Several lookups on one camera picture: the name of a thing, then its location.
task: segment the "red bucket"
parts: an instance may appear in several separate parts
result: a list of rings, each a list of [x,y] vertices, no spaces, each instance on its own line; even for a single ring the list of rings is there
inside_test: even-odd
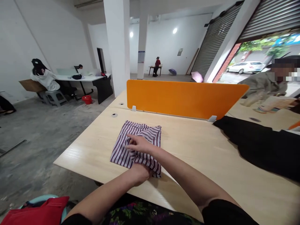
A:
[[[90,95],[82,96],[81,98],[87,105],[92,103],[92,97]]]

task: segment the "black hair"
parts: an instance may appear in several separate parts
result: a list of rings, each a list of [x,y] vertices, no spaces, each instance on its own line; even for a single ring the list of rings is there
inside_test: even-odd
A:
[[[43,76],[44,73],[42,72],[42,69],[43,70],[49,70],[47,67],[45,67],[45,65],[42,63],[41,60],[39,59],[32,59],[32,64],[33,64],[33,69],[32,69],[32,73],[34,75],[40,75],[40,76]]]
[[[272,65],[276,66],[276,64],[294,64],[295,68],[300,68],[300,55],[291,55],[272,60]]]

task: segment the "person in red shirt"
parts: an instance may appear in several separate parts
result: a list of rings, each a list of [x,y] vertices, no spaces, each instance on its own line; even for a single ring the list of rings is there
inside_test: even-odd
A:
[[[156,62],[155,62],[155,68],[154,68],[154,71],[153,71],[153,77],[157,77],[157,71],[158,71],[158,68],[159,68],[159,65],[160,65],[160,60],[159,60],[159,57],[156,58]]]

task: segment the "shoe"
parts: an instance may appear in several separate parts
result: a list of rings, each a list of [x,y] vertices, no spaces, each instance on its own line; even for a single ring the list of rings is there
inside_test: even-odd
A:
[[[7,115],[12,114],[12,113],[14,113],[14,112],[16,112],[15,109],[14,109],[12,112],[6,112],[6,113],[4,113],[4,115],[7,116]]]

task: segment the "purple striped fabric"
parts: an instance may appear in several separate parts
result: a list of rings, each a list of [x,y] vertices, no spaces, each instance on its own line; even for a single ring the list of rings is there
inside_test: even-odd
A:
[[[128,151],[125,146],[128,145],[130,141],[130,138],[126,135],[133,134],[143,136],[153,145],[160,147],[161,129],[161,126],[148,127],[146,124],[126,120],[113,147],[110,161],[127,168],[131,168],[134,162],[144,164],[154,171],[153,177],[160,178],[161,165],[151,155],[132,150]]]

